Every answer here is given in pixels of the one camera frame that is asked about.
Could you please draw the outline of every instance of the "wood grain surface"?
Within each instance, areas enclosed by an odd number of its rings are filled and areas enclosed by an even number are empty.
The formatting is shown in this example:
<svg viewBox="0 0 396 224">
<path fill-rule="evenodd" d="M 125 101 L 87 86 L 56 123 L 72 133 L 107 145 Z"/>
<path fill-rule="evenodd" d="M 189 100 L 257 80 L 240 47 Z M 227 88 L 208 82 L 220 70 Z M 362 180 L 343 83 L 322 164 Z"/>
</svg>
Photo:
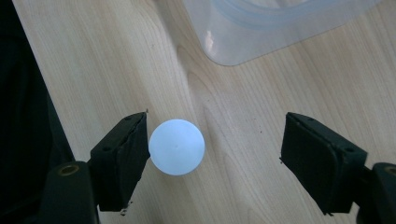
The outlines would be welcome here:
<svg viewBox="0 0 396 224">
<path fill-rule="evenodd" d="M 165 175 L 148 160 L 126 216 L 102 223 L 355 223 L 356 205 L 323 216 L 280 164 L 288 111 L 368 151 L 369 168 L 396 163 L 394 0 L 237 66 L 206 58 L 182 0 L 14 4 L 77 160 L 137 112 L 148 110 L 148 136 L 168 119 L 203 132 L 195 171 Z"/>
</svg>

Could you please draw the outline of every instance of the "white ball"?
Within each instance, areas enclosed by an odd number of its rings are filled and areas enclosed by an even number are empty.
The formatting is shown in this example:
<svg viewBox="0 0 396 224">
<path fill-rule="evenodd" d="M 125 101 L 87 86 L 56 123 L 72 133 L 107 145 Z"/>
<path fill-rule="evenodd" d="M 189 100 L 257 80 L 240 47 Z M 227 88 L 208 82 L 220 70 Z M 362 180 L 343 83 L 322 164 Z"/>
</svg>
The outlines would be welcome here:
<svg viewBox="0 0 396 224">
<path fill-rule="evenodd" d="M 192 123 L 171 119 L 151 135 L 148 150 L 152 162 L 169 175 L 185 175 L 194 170 L 205 154 L 205 140 Z"/>
</svg>

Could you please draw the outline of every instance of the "ping pong ball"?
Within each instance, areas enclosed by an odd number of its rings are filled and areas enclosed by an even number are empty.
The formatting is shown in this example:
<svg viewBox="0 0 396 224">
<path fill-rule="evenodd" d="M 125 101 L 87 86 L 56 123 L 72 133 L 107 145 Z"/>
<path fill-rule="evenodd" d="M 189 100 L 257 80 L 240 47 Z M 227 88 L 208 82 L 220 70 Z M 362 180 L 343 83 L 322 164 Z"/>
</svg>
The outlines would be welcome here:
<svg viewBox="0 0 396 224">
<path fill-rule="evenodd" d="M 152 133 L 148 151 L 154 165 L 168 175 L 185 175 L 193 171 L 205 154 L 205 140 L 192 123 L 171 119 Z"/>
</svg>

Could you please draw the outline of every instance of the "clear plastic box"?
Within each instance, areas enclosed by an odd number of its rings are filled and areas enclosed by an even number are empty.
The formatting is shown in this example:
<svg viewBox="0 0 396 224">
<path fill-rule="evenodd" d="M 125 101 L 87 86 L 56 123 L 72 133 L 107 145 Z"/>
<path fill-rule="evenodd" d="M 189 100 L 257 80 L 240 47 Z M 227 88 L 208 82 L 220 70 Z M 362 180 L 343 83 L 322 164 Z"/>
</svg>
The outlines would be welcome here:
<svg viewBox="0 0 396 224">
<path fill-rule="evenodd" d="M 380 0 L 183 0 L 205 54 L 237 65 L 346 23 Z"/>
</svg>

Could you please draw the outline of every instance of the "light wood tabletop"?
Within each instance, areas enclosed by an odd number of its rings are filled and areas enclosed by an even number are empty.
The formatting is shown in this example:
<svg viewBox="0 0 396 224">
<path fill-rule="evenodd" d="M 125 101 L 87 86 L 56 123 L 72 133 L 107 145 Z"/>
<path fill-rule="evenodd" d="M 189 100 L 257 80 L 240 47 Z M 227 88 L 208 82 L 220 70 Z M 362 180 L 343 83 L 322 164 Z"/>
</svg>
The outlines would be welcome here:
<svg viewBox="0 0 396 224">
<path fill-rule="evenodd" d="M 202 131 L 201 165 L 170 176 L 148 160 L 126 216 L 102 223 L 355 223 L 323 216 L 280 163 L 288 111 L 310 116 L 396 163 L 396 1 L 237 66 L 201 50 L 182 0 L 14 0 L 77 160 L 127 115 L 148 137 L 186 119 Z"/>
</svg>

